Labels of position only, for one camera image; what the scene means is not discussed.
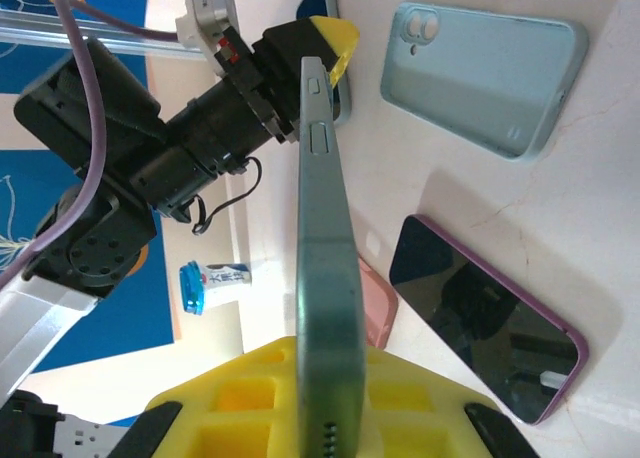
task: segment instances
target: purple phone case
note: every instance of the purple phone case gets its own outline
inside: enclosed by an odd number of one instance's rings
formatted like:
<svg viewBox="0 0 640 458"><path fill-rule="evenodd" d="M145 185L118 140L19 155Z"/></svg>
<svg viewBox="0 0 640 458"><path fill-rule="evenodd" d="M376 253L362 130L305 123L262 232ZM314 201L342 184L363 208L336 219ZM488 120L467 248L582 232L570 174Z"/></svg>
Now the purple phone case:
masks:
<svg viewBox="0 0 640 458"><path fill-rule="evenodd" d="M549 406L544 410L544 412L540 415L532 425L537 425L538 423L544 421L546 418L553 413L553 411L557 408L558 404L562 400L562 397L565 395L571 384L575 381L580 370L584 368L587 359L589 358L589 345L587 344L587 340L585 340L584 336L580 334L578 330L576 330L569 323L560 318L555 312L553 312L546 305L538 301L536 298L531 295L528 291L522 288L520 285L516 284L513 280L508 278L507 276L500 273L498 270L493 268L489 263L480 258L477 253L473 252L467 246L460 243L458 240L453 238L444 228L438 225L431 218L424 215L410 215L409 218L415 218L420 221L424 226L433 231L436 235L442 238L445 242L453 246L457 251L462 253L469 261L473 262L476 266L478 266L482 271L487 273L489 276L494 278L498 283L504 286L511 293L516 295L520 300L529 305L531 308L536 310L540 316L544 317L547 321L549 321L556 328L563 331L576 345L578 349L578 360L576 362L576 366L574 366L573 370L567 377L567 380L564 382L564 385L558 390L556 395L549 403Z"/></svg>

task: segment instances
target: black smartphone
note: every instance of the black smartphone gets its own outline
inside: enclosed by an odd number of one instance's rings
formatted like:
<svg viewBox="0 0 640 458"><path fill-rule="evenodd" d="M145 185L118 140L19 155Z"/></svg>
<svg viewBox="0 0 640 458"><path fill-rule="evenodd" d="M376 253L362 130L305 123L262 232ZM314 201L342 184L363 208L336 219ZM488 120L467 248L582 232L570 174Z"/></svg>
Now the black smartphone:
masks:
<svg viewBox="0 0 640 458"><path fill-rule="evenodd" d="M302 0L296 11L296 19L299 20L311 16L338 18L337 0ZM345 73L333 89L333 120L336 124L343 123L350 113L349 83Z"/></svg>
<svg viewBox="0 0 640 458"><path fill-rule="evenodd" d="M577 330L426 216L405 220L389 278L525 423L551 414L589 355Z"/></svg>

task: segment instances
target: pink phone case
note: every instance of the pink phone case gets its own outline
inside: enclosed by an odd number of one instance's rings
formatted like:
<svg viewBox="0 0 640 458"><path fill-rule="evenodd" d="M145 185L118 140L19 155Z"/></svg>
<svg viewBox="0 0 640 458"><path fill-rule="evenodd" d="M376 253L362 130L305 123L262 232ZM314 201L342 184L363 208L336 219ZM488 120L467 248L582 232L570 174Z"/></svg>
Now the pink phone case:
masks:
<svg viewBox="0 0 640 458"><path fill-rule="evenodd" d="M451 236L450 233L448 233L444 228L442 228L431 218L424 215L411 215L411 217L422 222L424 226L437 234L445 242L453 246L453 248L462 253L467 259L473 262L482 271L493 277L498 283L500 283L507 290L516 295L520 300L536 310L540 314L540 316L544 317L556 328L562 330L575 343L578 350L578 360L576 362L576 366L573 368L573 370L571 370L570 375L567 377L562 387L558 390L558 393L556 393L556 395L553 397L551 403L549 403L549 406L547 406L547 409L540 415L540 418L535 423L531 424L537 425L541 421L548 418L549 415L556 409L558 404L562 401L564 394L567 392L571 384L575 381L578 373L580 373L580 370L584 368L584 365L589 358L589 346L587 344L587 340L585 340L585 338L577 329L560 318L553 310L538 301L531 293L526 291L513 280L496 270L491 264L487 263L473 250L460 243L460 241Z"/></svg>
<svg viewBox="0 0 640 458"><path fill-rule="evenodd" d="M383 350L387 346L393 320L398 312L395 290L359 258L362 297L366 315L367 344Z"/></svg>

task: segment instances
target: black cable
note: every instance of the black cable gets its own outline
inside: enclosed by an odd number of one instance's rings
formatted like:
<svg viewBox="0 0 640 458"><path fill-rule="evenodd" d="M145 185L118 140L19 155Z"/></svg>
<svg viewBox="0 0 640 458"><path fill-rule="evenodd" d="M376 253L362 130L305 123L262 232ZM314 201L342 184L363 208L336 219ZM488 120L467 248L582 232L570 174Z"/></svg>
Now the black cable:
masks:
<svg viewBox="0 0 640 458"><path fill-rule="evenodd" d="M214 216L216 216L225 208L228 208L231 205L234 205L237 202L244 200L247 196L249 196L251 193L253 193L256 190L256 188L260 184L260 181L262 180L262 163L260 163L260 160L258 160L257 158L254 158L253 156L250 156L249 158L247 158L247 162L249 161L252 161L256 164L256 168L258 170L258 177L256 178L256 183L246 193L243 193L241 195L236 196L235 198L231 198L230 200L225 201L223 204L221 204L215 210L213 210L209 216L207 216L207 206L204 200L202 199L202 197L200 195L195 196L198 202L198 222L195 225L193 225L193 229L191 230L191 233L193 233L196 236L202 235L211 226L211 221L213 220Z"/></svg>

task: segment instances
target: yellow plastic block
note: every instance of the yellow plastic block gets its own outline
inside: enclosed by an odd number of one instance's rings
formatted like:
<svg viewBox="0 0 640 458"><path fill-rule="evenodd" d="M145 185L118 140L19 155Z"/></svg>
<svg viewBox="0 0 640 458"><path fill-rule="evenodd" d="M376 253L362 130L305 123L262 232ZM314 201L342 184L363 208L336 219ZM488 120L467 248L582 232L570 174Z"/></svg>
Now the yellow plastic block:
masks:
<svg viewBox="0 0 640 458"><path fill-rule="evenodd" d="M340 18L312 16L311 22L338 57L338 62L329 71L329 81L335 87L356 51L360 32L353 23Z"/></svg>
<svg viewBox="0 0 640 458"><path fill-rule="evenodd" d="M154 458L299 458L295 338L282 338L156 397L183 408ZM359 458L491 458L464 412L484 395L368 349Z"/></svg>

